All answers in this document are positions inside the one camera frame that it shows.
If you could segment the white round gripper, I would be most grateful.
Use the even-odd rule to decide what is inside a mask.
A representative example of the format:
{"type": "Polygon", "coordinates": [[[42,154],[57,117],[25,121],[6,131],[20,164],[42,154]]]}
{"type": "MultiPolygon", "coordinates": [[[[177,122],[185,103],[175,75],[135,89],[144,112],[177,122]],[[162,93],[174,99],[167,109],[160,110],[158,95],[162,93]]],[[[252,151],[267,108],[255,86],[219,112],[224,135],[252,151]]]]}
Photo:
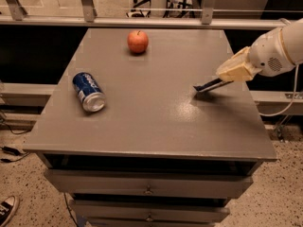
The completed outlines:
{"type": "Polygon", "coordinates": [[[250,47],[244,47],[223,63],[216,75],[228,82],[249,81],[257,73],[264,77],[275,77],[290,72],[295,68],[287,48],[290,35],[293,33],[286,27],[278,27],[259,36],[250,47]]]}

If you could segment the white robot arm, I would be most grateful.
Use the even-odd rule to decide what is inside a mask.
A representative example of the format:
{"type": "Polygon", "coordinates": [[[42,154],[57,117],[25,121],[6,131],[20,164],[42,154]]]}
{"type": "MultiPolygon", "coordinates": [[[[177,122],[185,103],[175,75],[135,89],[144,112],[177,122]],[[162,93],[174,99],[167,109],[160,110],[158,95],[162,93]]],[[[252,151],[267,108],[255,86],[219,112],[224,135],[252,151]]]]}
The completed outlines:
{"type": "Polygon", "coordinates": [[[222,81],[249,81],[256,74],[275,77],[303,62],[303,19],[259,36],[217,69],[222,81]]]}

